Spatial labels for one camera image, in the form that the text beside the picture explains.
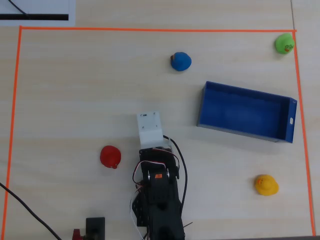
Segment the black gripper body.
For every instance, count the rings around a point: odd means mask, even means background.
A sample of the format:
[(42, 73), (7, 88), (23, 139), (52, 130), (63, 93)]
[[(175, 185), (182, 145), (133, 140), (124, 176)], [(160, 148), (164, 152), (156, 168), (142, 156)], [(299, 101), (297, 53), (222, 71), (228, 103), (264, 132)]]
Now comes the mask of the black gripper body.
[(174, 161), (175, 157), (168, 148), (154, 147), (139, 150), (141, 161)]

